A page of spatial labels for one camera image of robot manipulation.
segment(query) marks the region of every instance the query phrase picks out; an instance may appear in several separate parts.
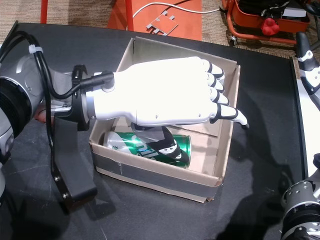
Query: black table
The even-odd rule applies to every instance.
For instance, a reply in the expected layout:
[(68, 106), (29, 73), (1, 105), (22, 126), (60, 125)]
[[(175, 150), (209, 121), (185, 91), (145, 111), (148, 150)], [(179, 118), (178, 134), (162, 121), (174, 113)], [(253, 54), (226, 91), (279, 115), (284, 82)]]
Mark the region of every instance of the black table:
[[(234, 125), (226, 177), (212, 202), (170, 196), (94, 171), (88, 139), (79, 149), (98, 187), (94, 201), (68, 214), (50, 175), (45, 126), (31, 121), (3, 171), (9, 201), (0, 209), (0, 239), (215, 240), (280, 239), (281, 192), (303, 178), (302, 141), (292, 66), (284, 59), (217, 44), (102, 28), (20, 23), (44, 49), (49, 66), (89, 74), (115, 71), (130, 38), (139, 36), (241, 65), (238, 108), (250, 129)], [(3, 67), (27, 53), (12, 51)]]

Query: screw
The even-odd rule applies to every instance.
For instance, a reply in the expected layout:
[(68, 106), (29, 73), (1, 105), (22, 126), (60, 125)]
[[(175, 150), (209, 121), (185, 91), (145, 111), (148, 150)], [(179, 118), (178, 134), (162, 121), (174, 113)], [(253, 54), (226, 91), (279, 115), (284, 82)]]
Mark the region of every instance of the screw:
[(68, 193), (64, 193), (64, 194), (62, 194), (63, 199), (66, 199), (68, 196), (69, 196), (69, 194), (68, 194)]

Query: can label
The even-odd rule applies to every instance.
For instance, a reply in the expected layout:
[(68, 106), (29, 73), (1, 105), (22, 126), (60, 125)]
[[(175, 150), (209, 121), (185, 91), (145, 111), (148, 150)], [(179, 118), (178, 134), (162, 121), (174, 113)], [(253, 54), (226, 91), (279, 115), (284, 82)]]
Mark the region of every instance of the can label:
[[(180, 149), (185, 151), (191, 157), (191, 141), (190, 136), (186, 135), (173, 135), (176, 143), (180, 146)], [(187, 168), (189, 163), (180, 162), (178, 159), (173, 159), (158, 153), (156, 150), (147, 146), (143, 143), (134, 133), (132, 132), (114, 132), (111, 131), (104, 138), (104, 146), (125, 152), (128, 154), (134, 154), (144, 158), (156, 160), (162, 163), (174, 165), (177, 167)]]

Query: robotic arm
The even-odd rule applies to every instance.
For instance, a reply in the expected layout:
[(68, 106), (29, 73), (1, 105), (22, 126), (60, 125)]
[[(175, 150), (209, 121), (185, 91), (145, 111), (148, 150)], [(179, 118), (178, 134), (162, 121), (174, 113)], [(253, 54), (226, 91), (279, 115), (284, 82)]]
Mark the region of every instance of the robotic arm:
[[(320, 66), (303, 32), (296, 34), (301, 81), (320, 111)], [(314, 155), (316, 172), (291, 186), (282, 197), (285, 208), (281, 240), (320, 239), (320, 154)]]
[[(24, 39), (29, 42), (30, 54), (11, 68), (0, 69), (0, 163), (9, 159), (14, 138), (45, 102), (51, 174), (67, 206), (80, 205), (97, 194), (87, 169), (79, 162), (77, 147), (77, 131), (88, 130), (90, 119), (126, 117), (135, 132), (149, 130), (144, 133), (147, 144), (163, 154), (174, 149), (167, 151), (168, 156), (181, 161), (186, 155), (166, 125), (226, 119), (249, 127), (246, 117), (228, 106), (223, 95), (224, 71), (207, 60), (187, 57), (144, 62), (122, 72), (105, 71), (91, 77), (84, 65), (77, 65), (72, 74), (64, 74), (48, 67), (33, 36), (17, 31), (0, 48), (0, 64)], [(161, 131), (165, 139), (148, 135), (155, 131)], [(0, 196), (4, 188), (0, 169)]]

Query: robot finger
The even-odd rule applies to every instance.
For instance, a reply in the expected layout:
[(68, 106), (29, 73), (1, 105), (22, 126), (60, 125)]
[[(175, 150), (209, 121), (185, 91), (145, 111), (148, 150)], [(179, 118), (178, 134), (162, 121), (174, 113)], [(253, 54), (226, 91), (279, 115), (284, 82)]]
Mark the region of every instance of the robot finger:
[(224, 86), (221, 84), (221, 82), (217, 81), (215, 76), (209, 72), (206, 72), (206, 83), (212, 87), (215, 88), (218, 92), (223, 93), (225, 91)]
[(212, 102), (210, 123), (214, 124), (219, 119), (230, 120), (232, 122), (240, 123), (243, 129), (249, 128), (248, 120), (242, 114), (241, 111), (231, 106), (225, 106), (219, 103)]
[(229, 106), (229, 99), (224, 96), (221, 92), (217, 91), (214, 87), (210, 87), (210, 100), (211, 102), (218, 103), (221, 105)]
[(204, 70), (212, 74), (216, 80), (223, 81), (225, 79), (225, 72), (222, 68), (214, 65), (213, 63), (205, 59), (202, 59), (202, 64)]

